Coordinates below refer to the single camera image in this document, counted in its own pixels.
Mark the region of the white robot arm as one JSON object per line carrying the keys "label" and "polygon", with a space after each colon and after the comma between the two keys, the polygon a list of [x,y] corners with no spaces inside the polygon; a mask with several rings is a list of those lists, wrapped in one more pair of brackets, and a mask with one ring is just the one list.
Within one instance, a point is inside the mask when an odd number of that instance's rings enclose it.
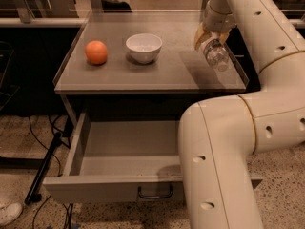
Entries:
{"label": "white robot arm", "polygon": [[189,107],[178,129],[192,229],[263,229],[247,156],[304,140],[305,40],[273,0],[210,0],[208,31],[229,13],[258,74],[258,92],[211,98]]}

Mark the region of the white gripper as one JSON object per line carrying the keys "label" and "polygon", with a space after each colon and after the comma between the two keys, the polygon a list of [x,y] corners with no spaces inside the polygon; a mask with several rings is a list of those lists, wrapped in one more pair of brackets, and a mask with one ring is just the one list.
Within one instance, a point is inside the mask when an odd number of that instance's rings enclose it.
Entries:
{"label": "white gripper", "polygon": [[202,22],[199,24],[194,36],[193,46],[196,51],[203,51],[207,40],[211,37],[211,32],[221,33],[219,40],[222,44],[226,42],[229,31],[236,26],[233,14],[216,11],[211,2],[207,3],[204,9]]}

